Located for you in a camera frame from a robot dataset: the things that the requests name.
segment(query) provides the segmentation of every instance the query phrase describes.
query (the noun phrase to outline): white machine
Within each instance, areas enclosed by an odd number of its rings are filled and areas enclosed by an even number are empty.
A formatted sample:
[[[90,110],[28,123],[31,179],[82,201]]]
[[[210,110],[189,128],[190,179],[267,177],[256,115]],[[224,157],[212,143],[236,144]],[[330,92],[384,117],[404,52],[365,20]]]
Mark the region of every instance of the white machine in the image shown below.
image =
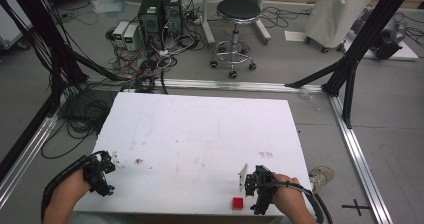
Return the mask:
[[[115,45],[117,47],[125,48],[124,34],[129,24],[127,21],[122,21],[116,27],[115,31],[113,31],[113,39],[115,39]]]
[[[124,34],[127,51],[136,51],[141,45],[141,35],[137,24],[130,24]]]
[[[315,0],[306,26],[305,42],[310,39],[320,43],[322,52],[343,43],[344,38],[371,0]]]

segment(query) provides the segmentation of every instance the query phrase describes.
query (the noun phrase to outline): wheel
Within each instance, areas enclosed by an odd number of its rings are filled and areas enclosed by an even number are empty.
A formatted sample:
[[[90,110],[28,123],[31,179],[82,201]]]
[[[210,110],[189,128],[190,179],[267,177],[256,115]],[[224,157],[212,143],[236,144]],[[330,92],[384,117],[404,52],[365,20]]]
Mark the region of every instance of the wheel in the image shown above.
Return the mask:
[[[235,79],[236,77],[237,77],[237,72],[236,71],[230,71],[230,78]]]
[[[256,70],[256,68],[257,68],[258,66],[255,64],[255,63],[251,63],[250,65],[249,65],[249,69],[250,70],[252,70],[252,71],[254,71],[254,70]]]
[[[327,47],[323,47],[323,48],[321,49],[321,52],[325,54],[325,53],[327,53],[329,50],[330,50],[329,48],[327,48]]]
[[[216,62],[216,61],[211,61],[211,62],[209,63],[209,66],[211,66],[213,69],[218,68],[218,62]]]
[[[344,49],[344,45],[342,44],[342,43],[340,43],[338,46],[337,46],[337,51],[338,52],[341,52],[341,51],[343,51],[343,49]]]
[[[29,50],[29,44],[24,39],[21,39],[20,41],[16,42],[16,46],[18,46],[21,50]]]
[[[243,55],[247,55],[249,53],[249,50],[247,50],[247,48],[242,48],[240,50],[240,53],[243,54]]]
[[[218,47],[218,52],[219,53],[225,53],[225,52],[227,52],[227,48],[225,48],[225,47]]]

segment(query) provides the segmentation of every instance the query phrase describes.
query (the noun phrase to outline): human hand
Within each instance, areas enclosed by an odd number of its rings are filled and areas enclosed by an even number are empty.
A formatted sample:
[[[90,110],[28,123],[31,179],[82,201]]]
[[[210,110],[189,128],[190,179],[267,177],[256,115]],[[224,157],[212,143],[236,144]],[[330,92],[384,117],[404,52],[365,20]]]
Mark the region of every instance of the human hand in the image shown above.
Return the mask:
[[[297,178],[290,178],[286,175],[272,173],[279,182],[290,182],[299,184]],[[305,200],[300,191],[289,188],[279,187],[275,192],[272,203],[284,213],[293,224],[312,224],[316,223],[311,213],[306,208]]]
[[[83,170],[73,172],[53,191],[44,213],[43,224],[66,224],[75,204],[87,193],[90,184],[84,181]]]

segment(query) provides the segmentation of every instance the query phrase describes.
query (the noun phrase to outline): foot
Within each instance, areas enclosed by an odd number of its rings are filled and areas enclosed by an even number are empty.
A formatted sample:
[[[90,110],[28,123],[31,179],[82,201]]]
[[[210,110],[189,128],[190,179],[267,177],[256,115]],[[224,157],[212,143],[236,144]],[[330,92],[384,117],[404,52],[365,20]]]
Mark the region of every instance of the foot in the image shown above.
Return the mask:
[[[333,180],[335,172],[333,169],[325,166],[320,166],[312,169],[309,172],[309,181],[313,184],[312,193],[315,194],[321,188]]]

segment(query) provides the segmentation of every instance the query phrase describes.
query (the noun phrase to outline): white cart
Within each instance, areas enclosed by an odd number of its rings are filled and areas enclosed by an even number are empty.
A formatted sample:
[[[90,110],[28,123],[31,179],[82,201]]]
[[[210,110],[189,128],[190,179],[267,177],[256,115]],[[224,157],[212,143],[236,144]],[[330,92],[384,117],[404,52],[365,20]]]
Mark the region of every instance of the white cart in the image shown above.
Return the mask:
[[[361,11],[371,0],[315,0],[306,26],[305,43],[311,39],[322,45],[322,52],[330,48],[343,49],[344,39]]]

